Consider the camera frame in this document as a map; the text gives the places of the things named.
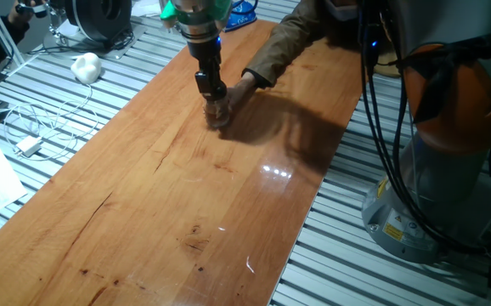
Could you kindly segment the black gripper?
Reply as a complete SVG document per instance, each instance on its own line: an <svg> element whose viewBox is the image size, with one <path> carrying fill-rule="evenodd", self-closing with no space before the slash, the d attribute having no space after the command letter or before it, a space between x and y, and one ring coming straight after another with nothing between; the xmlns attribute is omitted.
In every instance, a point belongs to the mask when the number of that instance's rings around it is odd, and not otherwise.
<svg viewBox="0 0 491 306"><path fill-rule="evenodd" d="M202 96L211 95L211 85L221 86L221 37L217 36L205 42L189 42L190 54L198 60L199 69L195 81Z"/></svg>

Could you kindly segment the bare helper hand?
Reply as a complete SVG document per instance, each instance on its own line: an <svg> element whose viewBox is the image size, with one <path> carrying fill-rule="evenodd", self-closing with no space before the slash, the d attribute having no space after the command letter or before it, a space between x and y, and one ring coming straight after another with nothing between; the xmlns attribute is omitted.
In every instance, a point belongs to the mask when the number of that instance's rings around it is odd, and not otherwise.
<svg viewBox="0 0 491 306"><path fill-rule="evenodd" d="M257 90L254 75L247 71L241 79L232 87L227 89L224 98L216 103L217 127L226 125L230 116L236 114Z"/></svg>

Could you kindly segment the operator hand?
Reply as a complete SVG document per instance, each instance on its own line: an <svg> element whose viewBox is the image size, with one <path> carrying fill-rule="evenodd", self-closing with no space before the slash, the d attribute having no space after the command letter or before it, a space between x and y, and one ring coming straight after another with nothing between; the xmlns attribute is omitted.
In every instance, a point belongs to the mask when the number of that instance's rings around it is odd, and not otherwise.
<svg viewBox="0 0 491 306"><path fill-rule="evenodd" d="M23 26L34 16L44 15L45 9L45 0L15 0L8 21L15 26Z"/></svg>

